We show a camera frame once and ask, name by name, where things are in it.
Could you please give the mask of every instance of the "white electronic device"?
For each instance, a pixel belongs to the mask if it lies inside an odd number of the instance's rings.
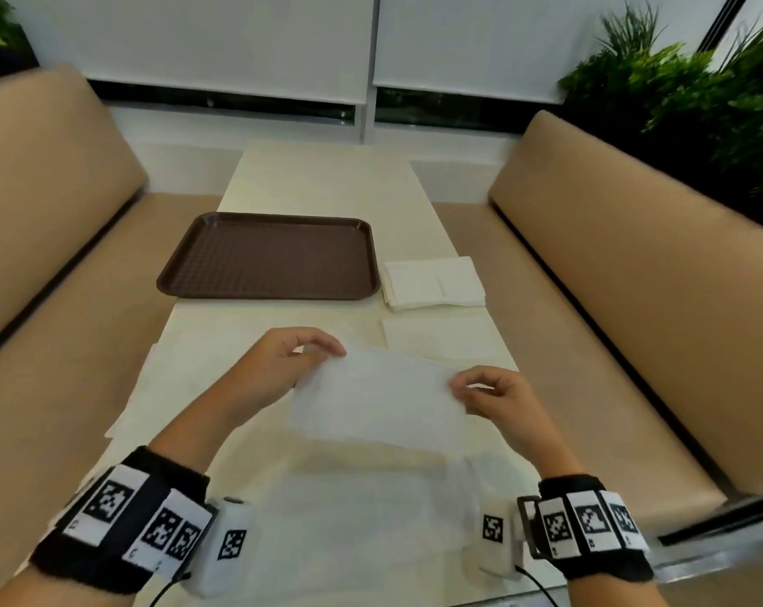
[[[483,500],[476,525],[474,555],[480,571],[519,580],[514,567],[524,567],[525,532],[514,500]]]
[[[207,504],[218,513],[186,571],[191,577],[182,581],[184,589],[199,598],[222,596],[233,587],[245,541],[255,524],[255,510],[248,502],[225,496]]]

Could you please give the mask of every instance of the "person's left hand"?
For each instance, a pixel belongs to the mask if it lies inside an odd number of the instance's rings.
[[[314,350],[295,354],[297,347]],[[273,328],[206,392],[226,400],[239,425],[262,408],[282,398],[294,385],[329,356],[346,355],[334,336],[317,328]]]

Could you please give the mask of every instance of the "person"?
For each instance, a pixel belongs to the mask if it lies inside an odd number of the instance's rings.
[[[311,346],[311,350],[294,353],[299,346]],[[316,328],[269,330],[148,448],[204,474],[234,429],[282,398],[329,356],[345,354],[335,337]],[[536,467],[542,479],[586,473],[522,374],[474,367],[457,373],[449,387],[469,414],[491,421],[508,445]],[[630,583],[604,574],[571,580],[569,596],[573,607],[666,605],[653,581]],[[0,590],[0,607],[126,607],[133,601],[134,595],[112,594],[50,577],[35,566],[28,566]]]

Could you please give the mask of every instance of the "brown plastic tray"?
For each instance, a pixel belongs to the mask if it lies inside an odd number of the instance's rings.
[[[361,300],[380,285],[366,222],[257,213],[199,215],[156,280],[179,298]]]

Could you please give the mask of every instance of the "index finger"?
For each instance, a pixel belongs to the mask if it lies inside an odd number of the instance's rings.
[[[320,328],[278,328],[283,351],[291,354],[297,347],[316,345],[331,355],[345,356],[347,352],[342,343]]]
[[[458,372],[450,381],[449,387],[458,389],[468,385],[488,385],[498,392],[507,392],[514,386],[514,371],[498,367],[472,367]]]

